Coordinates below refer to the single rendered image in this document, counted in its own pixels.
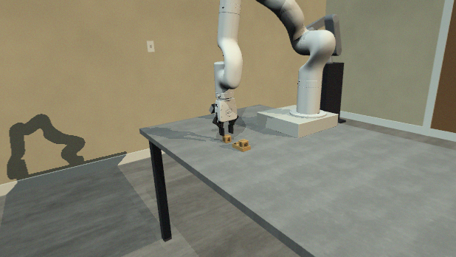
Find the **wooden number cube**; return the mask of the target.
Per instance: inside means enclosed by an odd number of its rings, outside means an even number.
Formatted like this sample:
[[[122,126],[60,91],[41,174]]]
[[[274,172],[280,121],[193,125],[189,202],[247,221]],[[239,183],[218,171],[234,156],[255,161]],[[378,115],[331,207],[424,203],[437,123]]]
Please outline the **wooden number cube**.
[[[239,140],[238,145],[242,148],[247,147],[247,146],[249,146],[249,141],[245,140],[245,139]]]
[[[222,141],[223,141],[224,143],[231,143],[231,142],[232,142],[232,141],[231,141],[231,136],[228,135],[228,134],[222,136]]]

